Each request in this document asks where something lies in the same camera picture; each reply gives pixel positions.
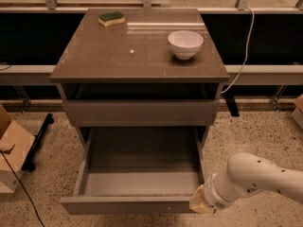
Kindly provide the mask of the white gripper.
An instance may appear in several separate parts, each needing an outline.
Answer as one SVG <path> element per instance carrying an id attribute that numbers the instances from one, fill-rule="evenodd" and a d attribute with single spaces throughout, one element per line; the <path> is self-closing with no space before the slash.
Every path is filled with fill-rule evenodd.
<path id="1" fill-rule="evenodd" d="M 215 187 L 215 177 L 213 174 L 208 177 L 204 185 L 200 185 L 192 197 L 189 199 L 189 209 L 198 214 L 213 214 L 223 211 L 234 204 L 233 201 L 226 201 Z"/>

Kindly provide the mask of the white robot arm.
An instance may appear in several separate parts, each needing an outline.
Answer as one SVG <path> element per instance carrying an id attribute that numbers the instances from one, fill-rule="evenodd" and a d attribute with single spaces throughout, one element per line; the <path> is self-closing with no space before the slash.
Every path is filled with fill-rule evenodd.
<path id="1" fill-rule="evenodd" d="M 303 172 L 280 167 L 257 155 L 239 152 L 226 167 L 200 185 L 189 209 L 200 214 L 223 211 L 236 200 L 271 191 L 303 204 Z"/>

